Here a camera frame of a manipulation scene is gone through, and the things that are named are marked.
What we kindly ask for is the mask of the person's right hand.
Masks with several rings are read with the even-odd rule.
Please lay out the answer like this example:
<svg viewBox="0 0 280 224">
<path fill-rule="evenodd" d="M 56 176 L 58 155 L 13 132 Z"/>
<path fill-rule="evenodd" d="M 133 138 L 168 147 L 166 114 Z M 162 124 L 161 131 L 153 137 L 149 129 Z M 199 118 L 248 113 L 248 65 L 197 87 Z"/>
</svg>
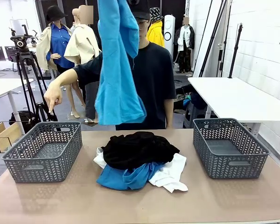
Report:
<svg viewBox="0 0 280 224">
<path fill-rule="evenodd" d="M 49 108 L 49 113 L 53 114 L 54 107 L 62 102 L 60 85 L 51 83 L 44 94 L 44 98 Z"/>
</svg>

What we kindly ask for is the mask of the blue top garment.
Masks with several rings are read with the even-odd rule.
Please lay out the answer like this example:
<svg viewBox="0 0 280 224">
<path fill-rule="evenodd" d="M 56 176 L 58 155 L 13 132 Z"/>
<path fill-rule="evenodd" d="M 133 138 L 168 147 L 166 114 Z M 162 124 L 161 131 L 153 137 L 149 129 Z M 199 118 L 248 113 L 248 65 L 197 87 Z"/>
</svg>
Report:
<svg viewBox="0 0 280 224">
<path fill-rule="evenodd" d="M 138 96 L 129 59 L 139 49 L 139 26 L 127 0 L 98 0 L 102 67 L 95 108 L 101 125 L 142 123 L 146 109 Z"/>
</svg>

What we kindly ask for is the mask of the black garment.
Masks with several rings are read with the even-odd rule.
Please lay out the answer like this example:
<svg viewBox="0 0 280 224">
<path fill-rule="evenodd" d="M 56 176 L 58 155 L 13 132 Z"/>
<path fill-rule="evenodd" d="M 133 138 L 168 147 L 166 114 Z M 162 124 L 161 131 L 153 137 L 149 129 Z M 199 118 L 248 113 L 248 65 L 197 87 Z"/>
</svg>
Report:
<svg viewBox="0 0 280 224">
<path fill-rule="evenodd" d="M 171 162 L 174 155 L 180 152 L 166 138 L 142 131 L 112 136 L 102 149 L 107 165 L 120 170 L 134 169 L 152 162 Z"/>
</svg>

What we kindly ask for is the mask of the white garment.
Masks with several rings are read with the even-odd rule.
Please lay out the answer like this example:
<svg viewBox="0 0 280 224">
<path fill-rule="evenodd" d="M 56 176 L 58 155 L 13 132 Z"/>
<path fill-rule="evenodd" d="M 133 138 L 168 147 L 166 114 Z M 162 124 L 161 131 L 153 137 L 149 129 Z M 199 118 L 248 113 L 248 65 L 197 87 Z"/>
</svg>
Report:
<svg viewBox="0 0 280 224">
<path fill-rule="evenodd" d="M 103 149 L 98 147 L 96 150 L 96 157 L 93 159 L 93 161 L 98 164 L 102 169 L 104 169 L 107 165 L 107 163 L 104 160 L 103 156 Z"/>
<path fill-rule="evenodd" d="M 173 193 L 175 190 L 188 191 L 188 187 L 180 182 L 186 160 L 185 156 L 174 154 L 172 161 L 160 168 L 149 180 L 149 183 L 156 187 L 163 187 L 169 193 Z"/>
</svg>

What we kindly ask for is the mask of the person's right forearm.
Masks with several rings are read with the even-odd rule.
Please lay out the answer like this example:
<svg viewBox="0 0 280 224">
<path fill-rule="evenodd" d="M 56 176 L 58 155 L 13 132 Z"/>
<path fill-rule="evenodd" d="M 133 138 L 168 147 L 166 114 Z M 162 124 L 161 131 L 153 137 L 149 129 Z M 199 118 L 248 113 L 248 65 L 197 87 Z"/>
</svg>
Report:
<svg viewBox="0 0 280 224">
<path fill-rule="evenodd" d="M 60 89 L 61 86 L 71 85 L 77 80 L 78 76 L 74 69 L 66 70 L 50 83 L 48 90 Z"/>
</svg>

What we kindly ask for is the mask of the person's left forearm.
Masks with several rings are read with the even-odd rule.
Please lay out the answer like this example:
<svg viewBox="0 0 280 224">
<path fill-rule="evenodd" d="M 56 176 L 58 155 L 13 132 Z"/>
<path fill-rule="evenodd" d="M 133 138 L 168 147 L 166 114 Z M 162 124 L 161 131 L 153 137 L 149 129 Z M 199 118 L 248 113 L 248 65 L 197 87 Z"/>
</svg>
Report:
<svg viewBox="0 0 280 224">
<path fill-rule="evenodd" d="M 173 128 L 173 111 L 174 111 L 174 100 L 166 99 L 164 100 L 164 109 L 166 114 L 166 128 Z"/>
</svg>

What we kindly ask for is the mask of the black bag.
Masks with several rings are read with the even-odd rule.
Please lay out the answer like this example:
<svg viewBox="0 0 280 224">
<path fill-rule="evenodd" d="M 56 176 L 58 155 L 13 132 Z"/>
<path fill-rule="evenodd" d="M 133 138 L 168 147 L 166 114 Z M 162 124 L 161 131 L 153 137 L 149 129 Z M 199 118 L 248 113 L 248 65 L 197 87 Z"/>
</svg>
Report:
<svg viewBox="0 0 280 224">
<path fill-rule="evenodd" d="M 18 111 L 24 132 L 29 132 L 38 122 L 38 117 L 29 111 Z"/>
</svg>

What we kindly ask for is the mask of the mannequin in blue shirt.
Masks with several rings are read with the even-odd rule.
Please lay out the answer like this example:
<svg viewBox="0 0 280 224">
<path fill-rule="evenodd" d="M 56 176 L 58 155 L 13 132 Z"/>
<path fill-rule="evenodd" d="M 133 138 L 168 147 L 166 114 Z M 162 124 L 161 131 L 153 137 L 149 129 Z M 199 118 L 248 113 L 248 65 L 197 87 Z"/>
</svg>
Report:
<svg viewBox="0 0 280 224">
<path fill-rule="evenodd" d="M 70 29 L 61 20 L 49 22 L 36 44 L 36 57 L 43 70 L 57 70 L 60 74 L 74 68 L 75 64 L 64 57 L 71 37 Z"/>
</svg>

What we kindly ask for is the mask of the gray woven plastic basket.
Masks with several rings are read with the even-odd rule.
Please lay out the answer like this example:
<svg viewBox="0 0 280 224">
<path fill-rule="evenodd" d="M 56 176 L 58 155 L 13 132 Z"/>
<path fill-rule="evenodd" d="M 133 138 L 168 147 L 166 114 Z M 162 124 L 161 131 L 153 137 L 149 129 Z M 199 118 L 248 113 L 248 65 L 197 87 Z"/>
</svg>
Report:
<svg viewBox="0 0 280 224">
<path fill-rule="evenodd" d="M 269 150 L 236 119 L 194 119 L 193 145 L 212 179 L 257 179 Z"/>
<path fill-rule="evenodd" d="M 2 159 L 16 183 L 62 182 L 82 145 L 80 122 L 41 122 L 7 150 Z"/>
</svg>

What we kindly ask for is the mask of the black bucket hat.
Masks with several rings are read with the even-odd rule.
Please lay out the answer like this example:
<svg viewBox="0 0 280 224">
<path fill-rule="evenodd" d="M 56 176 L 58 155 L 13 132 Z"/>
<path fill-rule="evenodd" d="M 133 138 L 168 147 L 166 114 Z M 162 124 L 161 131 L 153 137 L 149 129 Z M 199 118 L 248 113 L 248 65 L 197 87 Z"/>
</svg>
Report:
<svg viewBox="0 0 280 224">
<path fill-rule="evenodd" d="M 47 22 L 54 22 L 54 21 L 59 21 L 66 16 L 68 15 L 62 12 L 58 6 L 52 5 L 48 7 L 45 18 Z"/>
</svg>

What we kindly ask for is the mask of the person in black t-shirt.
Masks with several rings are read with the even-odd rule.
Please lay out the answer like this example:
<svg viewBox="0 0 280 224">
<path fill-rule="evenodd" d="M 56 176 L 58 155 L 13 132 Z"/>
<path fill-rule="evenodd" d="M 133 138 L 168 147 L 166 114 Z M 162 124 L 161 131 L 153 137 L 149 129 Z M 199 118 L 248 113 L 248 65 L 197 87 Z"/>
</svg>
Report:
<svg viewBox="0 0 280 224">
<path fill-rule="evenodd" d="M 148 21 L 136 18 L 136 21 L 140 28 L 140 48 L 136 58 L 129 62 L 147 117 L 142 123 L 120 124 L 115 128 L 117 131 L 166 129 L 164 100 L 176 97 L 171 55 L 146 38 L 151 18 Z"/>
</svg>

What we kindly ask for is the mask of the blue shorts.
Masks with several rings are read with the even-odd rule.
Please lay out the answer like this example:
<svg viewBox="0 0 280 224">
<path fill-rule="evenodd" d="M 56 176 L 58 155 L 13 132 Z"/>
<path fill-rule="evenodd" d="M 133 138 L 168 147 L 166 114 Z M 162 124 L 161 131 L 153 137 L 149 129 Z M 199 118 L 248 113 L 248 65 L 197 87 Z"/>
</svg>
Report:
<svg viewBox="0 0 280 224">
<path fill-rule="evenodd" d="M 114 190 L 142 189 L 154 174 L 163 168 L 164 163 L 145 163 L 138 168 L 120 170 L 106 165 L 97 179 L 103 187 Z"/>
</svg>

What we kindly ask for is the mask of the mannequin in yellow hoodie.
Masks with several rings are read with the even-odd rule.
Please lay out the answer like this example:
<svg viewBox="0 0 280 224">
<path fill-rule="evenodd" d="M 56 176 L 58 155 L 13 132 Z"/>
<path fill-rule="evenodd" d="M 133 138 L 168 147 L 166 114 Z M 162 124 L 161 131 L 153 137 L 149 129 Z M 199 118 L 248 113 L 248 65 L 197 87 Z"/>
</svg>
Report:
<svg viewBox="0 0 280 224">
<path fill-rule="evenodd" d="M 164 37 L 162 34 L 162 20 L 161 21 L 151 21 L 150 27 L 148 29 L 146 38 L 159 46 L 165 47 Z"/>
</svg>

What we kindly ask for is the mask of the patterned bucket hat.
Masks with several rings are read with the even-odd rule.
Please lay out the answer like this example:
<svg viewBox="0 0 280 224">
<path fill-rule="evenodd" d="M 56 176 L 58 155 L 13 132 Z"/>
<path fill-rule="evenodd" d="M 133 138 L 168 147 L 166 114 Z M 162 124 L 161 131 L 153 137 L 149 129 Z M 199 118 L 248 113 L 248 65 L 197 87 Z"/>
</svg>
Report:
<svg viewBox="0 0 280 224">
<path fill-rule="evenodd" d="M 149 9 L 151 21 L 161 21 L 164 17 L 161 15 L 159 7 L 152 7 Z"/>
</svg>

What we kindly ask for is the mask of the dark step stool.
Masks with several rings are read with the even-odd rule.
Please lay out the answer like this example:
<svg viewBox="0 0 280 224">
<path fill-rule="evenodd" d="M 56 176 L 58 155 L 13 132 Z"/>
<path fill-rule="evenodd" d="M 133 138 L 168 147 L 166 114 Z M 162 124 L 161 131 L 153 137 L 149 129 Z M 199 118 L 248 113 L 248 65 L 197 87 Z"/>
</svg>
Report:
<svg viewBox="0 0 280 224">
<path fill-rule="evenodd" d="M 193 120 L 197 118 L 204 118 L 207 110 L 206 104 L 199 104 L 196 107 L 191 101 L 188 103 L 185 116 L 183 120 L 183 128 L 194 128 Z"/>
</svg>

